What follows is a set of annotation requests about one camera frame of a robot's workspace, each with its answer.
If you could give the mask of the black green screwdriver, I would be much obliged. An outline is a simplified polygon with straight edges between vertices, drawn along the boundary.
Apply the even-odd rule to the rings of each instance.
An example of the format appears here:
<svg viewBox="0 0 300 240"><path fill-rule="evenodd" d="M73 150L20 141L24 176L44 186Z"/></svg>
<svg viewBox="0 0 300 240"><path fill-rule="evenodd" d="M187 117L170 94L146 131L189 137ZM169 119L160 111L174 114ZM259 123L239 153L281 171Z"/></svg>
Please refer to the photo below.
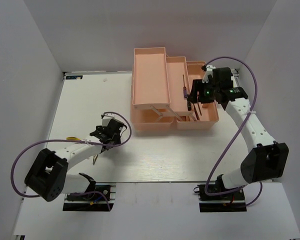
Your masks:
<svg viewBox="0 0 300 240"><path fill-rule="evenodd" d="M191 102L189 100L187 100L187 109L188 111L192 110Z"/></svg>

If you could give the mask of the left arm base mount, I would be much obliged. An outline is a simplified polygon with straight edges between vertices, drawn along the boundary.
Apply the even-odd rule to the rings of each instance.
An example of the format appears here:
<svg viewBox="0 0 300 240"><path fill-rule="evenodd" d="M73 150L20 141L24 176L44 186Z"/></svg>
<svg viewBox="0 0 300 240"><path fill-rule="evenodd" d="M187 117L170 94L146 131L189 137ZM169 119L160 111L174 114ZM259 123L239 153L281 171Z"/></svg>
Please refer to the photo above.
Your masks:
<svg viewBox="0 0 300 240"><path fill-rule="evenodd" d="M64 212L110 212L116 198L116 183L97 183L92 190L100 193L76 196L67 194L63 201Z"/></svg>

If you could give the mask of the pink plastic toolbox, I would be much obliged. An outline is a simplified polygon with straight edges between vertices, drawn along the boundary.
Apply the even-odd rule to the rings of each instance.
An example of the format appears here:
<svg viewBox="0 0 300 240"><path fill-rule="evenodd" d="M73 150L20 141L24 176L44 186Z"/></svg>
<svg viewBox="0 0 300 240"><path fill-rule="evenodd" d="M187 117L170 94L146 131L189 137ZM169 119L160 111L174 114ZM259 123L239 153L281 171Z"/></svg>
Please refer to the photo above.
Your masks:
<svg viewBox="0 0 300 240"><path fill-rule="evenodd" d="M187 61L184 56L168 56L165 47L135 48L131 78L131 122L136 131L160 132L178 130L208 130L219 121L216 104L191 103L183 96L183 75L187 95L192 82L203 78L204 61ZM193 115L195 122L181 121Z"/></svg>

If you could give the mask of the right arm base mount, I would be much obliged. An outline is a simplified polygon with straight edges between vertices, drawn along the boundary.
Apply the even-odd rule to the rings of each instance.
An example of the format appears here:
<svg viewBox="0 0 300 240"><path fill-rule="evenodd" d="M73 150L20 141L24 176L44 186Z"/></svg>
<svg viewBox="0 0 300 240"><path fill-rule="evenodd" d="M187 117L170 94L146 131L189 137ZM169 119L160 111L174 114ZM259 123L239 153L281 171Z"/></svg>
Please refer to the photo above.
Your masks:
<svg viewBox="0 0 300 240"><path fill-rule="evenodd" d="M205 193L205 184L199 184L193 189L198 195L199 211L201 213L234 213L246 212L246 200L243 190L228 195L209 196Z"/></svg>

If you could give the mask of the yellow needle-nose pliers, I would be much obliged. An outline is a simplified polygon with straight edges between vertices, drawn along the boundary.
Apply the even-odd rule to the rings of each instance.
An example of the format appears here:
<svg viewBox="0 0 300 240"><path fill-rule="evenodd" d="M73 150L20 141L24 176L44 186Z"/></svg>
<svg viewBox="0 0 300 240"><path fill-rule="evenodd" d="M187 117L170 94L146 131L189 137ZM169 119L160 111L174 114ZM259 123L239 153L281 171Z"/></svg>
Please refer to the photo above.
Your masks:
<svg viewBox="0 0 300 240"><path fill-rule="evenodd" d="M96 164L98 157L99 157L98 154L95 154L95 155L92 156L92 165L93 166Z"/></svg>

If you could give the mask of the left blue table label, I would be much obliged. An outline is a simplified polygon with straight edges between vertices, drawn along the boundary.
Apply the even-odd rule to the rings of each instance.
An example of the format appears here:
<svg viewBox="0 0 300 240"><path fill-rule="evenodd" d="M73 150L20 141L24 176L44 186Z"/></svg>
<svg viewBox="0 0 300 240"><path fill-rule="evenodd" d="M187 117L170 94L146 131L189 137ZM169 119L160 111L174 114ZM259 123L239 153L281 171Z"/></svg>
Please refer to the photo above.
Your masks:
<svg viewBox="0 0 300 240"><path fill-rule="evenodd" d="M81 80L83 75L67 75L65 77L66 80Z"/></svg>

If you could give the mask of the long brown hex key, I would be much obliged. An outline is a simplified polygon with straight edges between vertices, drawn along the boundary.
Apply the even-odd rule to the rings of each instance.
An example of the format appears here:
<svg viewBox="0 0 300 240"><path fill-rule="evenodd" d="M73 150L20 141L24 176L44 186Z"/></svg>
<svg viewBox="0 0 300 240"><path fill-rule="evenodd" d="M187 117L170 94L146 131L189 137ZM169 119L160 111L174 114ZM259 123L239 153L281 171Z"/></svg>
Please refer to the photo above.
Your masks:
<svg viewBox="0 0 300 240"><path fill-rule="evenodd" d="M201 107L200 107L200 104L199 104L199 102L197 102L197 108L198 108L198 110L199 110L199 114L200 114L200 116L202 116L202 110L201 110Z"/></svg>

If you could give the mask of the blue handled screwdriver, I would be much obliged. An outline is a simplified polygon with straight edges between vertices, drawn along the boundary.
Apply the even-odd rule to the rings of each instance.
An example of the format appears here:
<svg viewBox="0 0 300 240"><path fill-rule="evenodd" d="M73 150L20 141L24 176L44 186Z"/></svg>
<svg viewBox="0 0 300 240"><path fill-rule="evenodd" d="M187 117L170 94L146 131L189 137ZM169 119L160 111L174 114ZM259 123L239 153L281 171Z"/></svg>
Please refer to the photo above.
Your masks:
<svg viewBox="0 0 300 240"><path fill-rule="evenodd" d="M182 75L182 81L183 81L183 98L187 99L188 94L187 94L187 87L186 87L186 81L185 81L185 75Z"/></svg>

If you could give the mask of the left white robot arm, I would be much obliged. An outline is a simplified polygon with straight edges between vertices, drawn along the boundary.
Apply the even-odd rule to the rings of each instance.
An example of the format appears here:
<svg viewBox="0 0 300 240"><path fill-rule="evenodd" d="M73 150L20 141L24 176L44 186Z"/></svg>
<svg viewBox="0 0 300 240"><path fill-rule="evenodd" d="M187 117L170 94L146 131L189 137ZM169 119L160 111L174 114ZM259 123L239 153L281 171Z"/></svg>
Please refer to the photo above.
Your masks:
<svg viewBox="0 0 300 240"><path fill-rule="evenodd" d="M74 143L59 150L45 148L39 152L24 183L47 202L64 193L68 170L85 159L99 155L121 144L121 132L127 126L113 118L103 120L82 143Z"/></svg>

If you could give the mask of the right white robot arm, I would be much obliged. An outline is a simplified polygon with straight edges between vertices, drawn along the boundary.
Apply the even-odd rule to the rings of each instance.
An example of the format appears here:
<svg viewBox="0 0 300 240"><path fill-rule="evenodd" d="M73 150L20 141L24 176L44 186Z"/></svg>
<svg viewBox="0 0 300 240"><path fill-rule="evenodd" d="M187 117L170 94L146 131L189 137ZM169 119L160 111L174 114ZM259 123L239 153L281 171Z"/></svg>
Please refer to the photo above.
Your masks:
<svg viewBox="0 0 300 240"><path fill-rule="evenodd" d="M212 65L204 65L201 69L203 78L193 80L188 100L193 104L220 104L237 125L248 150L237 169L217 177L213 192L226 200L233 195L234 189L282 177L289 148L266 131L245 90L234 85L231 69Z"/></svg>

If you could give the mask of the yellow side cutter pliers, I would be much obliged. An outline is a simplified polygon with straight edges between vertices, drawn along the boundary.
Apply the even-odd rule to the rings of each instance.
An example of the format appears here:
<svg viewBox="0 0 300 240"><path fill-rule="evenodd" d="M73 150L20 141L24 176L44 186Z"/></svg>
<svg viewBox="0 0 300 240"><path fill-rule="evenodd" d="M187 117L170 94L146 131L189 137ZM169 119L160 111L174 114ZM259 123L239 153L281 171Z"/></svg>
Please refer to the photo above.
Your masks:
<svg viewBox="0 0 300 240"><path fill-rule="evenodd" d="M74 137L74 136L68 136L66 137L67 141L80 141L81 139L78 137Z"/></svg>

